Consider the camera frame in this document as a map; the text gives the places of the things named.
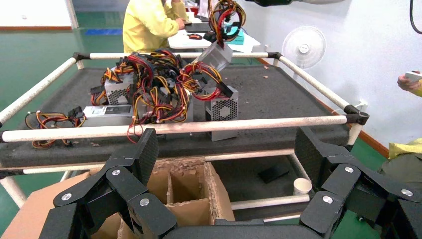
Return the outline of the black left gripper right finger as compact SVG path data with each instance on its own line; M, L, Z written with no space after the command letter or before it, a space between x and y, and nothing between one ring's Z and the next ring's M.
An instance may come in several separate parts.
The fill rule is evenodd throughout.
M384 239L421 238L422 195L416 189L371 170L307 127L297 129L294 152L315 191L301 224L328 238L349 210L379 226Z

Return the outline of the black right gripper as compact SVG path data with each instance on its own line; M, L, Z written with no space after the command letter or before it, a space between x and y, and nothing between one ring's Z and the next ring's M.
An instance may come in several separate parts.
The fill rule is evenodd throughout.
M253 2L261 7L289 5L293 0L245 0L247 2Z

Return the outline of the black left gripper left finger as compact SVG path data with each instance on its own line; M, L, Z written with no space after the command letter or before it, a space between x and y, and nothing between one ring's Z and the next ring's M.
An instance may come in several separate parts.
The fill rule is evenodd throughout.
M99 172L54 198L40 238L89 239L114 214L138 238L163 238L177 218L147 188L158 152L156 131L146 129L137 144L119 149Z

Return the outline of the bare human hand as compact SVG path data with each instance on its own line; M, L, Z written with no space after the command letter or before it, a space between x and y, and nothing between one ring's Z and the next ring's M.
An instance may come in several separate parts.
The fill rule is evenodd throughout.
M415 92L416 90L420 90L422 88L421 82L411 82L409 78L402 74L397 79L398 86L405 91Z

